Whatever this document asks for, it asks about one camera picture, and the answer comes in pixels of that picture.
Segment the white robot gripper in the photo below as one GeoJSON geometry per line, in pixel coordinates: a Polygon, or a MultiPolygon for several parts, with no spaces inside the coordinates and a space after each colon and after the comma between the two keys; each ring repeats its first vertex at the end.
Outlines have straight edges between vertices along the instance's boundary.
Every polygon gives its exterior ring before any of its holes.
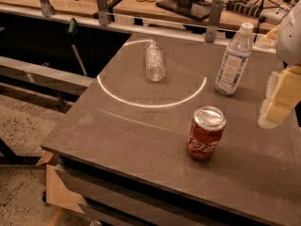
{"type": "MultiPolygon", "coordinates": [[[[293,65],[301,64],[301,0],[282,19],[276,40],[277,57],[293,65]]],[[[288,66],[281,73],[272,72],[261,104],[258,124],[274,129],[301,101],[301,67],[288,66]]]]}

